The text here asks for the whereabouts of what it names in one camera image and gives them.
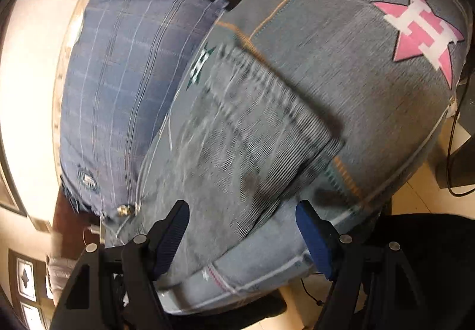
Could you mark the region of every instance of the pink star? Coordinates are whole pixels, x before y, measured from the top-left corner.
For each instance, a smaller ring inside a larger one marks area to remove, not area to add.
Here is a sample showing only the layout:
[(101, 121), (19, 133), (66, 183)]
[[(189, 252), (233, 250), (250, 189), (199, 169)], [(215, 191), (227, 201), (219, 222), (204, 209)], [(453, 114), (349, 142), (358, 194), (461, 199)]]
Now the pink star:
[(450, 23), (432, 12), (426, 0), (409, 0), (409, 5), (373, 2), (386, 15), (384, 19), (399, 30), (393, 61), (425, 56), (435, 70), (442, 70), (452, 89), (452, 61), (449, 43), (464, 36)]

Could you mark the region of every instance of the wall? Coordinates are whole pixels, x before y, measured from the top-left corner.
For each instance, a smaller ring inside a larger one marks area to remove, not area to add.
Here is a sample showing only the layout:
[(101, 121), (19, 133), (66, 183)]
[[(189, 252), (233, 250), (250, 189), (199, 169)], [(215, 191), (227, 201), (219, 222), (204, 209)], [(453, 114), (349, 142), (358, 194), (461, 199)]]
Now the wall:
[(77, 1), (17, 0), (0, 57), (0, 122), (10, 172), (27, 212), (50, 221), (58, 194), (53, 87)]
[(0, 208), (0, 284), (11, 302), (8, 250), (45, 261), (50, 235), (35, 230), (28, 218)]

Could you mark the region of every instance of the blue plaid fabric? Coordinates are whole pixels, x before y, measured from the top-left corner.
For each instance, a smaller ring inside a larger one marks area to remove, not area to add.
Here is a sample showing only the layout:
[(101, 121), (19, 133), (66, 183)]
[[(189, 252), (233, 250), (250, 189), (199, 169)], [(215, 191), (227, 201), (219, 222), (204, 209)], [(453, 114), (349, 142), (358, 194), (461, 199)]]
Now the blue plaid fabric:
[(142, 160), (185, 67), (221, 12), (206, 0), (91, 0), (61, 112), (63, 190), (114, 218), (135, 204)]

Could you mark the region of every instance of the tile floor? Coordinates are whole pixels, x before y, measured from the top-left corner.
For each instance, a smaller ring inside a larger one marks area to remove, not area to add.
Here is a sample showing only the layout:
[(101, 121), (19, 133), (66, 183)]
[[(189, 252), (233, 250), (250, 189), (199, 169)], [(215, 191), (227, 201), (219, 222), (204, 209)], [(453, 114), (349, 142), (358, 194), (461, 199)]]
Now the tile floor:
[[(446, 121), (438, 139), (438, 144), (429, 154), (427, 161), (407, 183), (393, 196), (393, 214), (407, 213), (449, 213), (475, 219), (475, 193), (465, 197), (453, 197), (447, 189), (437, 185), (434, 169), (447, 156), (448, 140), (452, 119)], [(470, 135), (457, 124), (454, 134), (455, 151)], [(455, 188), (461, 193), (472, 186)], [(311, 275), (305, 279), (307, 290), (317, 299), (325, 300), (330, 283), (321, 275)], [(255, 323), (246, 330), (303, 330), (312, 329), (321, 309), (303, 291), (300, 280), (291, 282), (281, 289), (287, 302), (287, 311), (275, 318)]]

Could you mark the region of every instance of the round logo patch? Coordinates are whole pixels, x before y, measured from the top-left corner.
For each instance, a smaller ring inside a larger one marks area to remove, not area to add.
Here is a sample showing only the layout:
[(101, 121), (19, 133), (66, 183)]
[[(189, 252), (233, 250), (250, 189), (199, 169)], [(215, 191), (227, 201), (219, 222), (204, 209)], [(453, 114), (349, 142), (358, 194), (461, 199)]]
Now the round logo patch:
[(79, 180), (90, 191), (97, 192), (97, 181), (94, 179), (92, 173), (86, 169), (80, 168), (78, 171)]

